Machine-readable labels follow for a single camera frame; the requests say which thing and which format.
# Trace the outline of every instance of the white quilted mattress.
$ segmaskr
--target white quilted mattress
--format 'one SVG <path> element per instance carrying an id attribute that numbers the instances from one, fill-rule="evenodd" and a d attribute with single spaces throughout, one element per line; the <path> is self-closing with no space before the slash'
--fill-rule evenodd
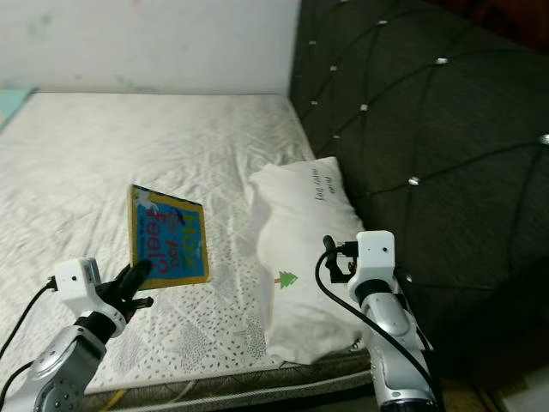
<path id="1" fill-rule="evenodd" d="M 203 204 L 212 281 L 141 293 L 153 307 L 108 342 L 87 391 L 276 367 L 244 184 L 266 163 L 311 159 L 280 96 L 34 95 L 0 134 L 0 342 L 54 263 L 96 257 L 104 281 L 126 265 L 135 183 Z M 0 385 L 73 322 L 46 292 L 0 362 Z"/>

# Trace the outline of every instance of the bed frame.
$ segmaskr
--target bed frame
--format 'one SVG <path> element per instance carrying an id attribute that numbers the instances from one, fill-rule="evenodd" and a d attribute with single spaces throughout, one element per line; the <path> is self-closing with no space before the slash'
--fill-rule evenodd
<path id="1" fill-rule="evenodd" d="M 396 237 L 419 325 L 459 361 L 549 286 L 549 59 L 432 4 L 304 0 L 291 99 L 367 229 Z"/>

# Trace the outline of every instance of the pillowcase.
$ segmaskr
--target pillowcase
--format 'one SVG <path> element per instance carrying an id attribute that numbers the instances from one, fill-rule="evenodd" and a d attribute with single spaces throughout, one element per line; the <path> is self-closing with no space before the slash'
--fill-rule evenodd
<path id="1" fill-rule="evenodd" d="M 246 197 L 257 256 L 270 274 L 269 355 L 279 363 L 311 364 L 356 348 L 364 341 L 364 324 L 326 296 L 314 276 L 324 235 L 337 243 L 354 240 L 364 230 L 343 190 L 337 159 L 267 165 L 250 176 Z M 328 289 L 352 304 L 347 285 L 331 284 L 324 266 L 321 277 Z"/>

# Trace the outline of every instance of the children's book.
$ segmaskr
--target children's book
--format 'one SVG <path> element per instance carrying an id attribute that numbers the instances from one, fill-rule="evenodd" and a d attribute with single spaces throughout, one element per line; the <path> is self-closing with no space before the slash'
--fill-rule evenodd
<path id="1" fill-rule="evenodd" d="M 132 185 L 130 259 L 153 268 L 141 289 L 209 282 L 202 205 Z"/>

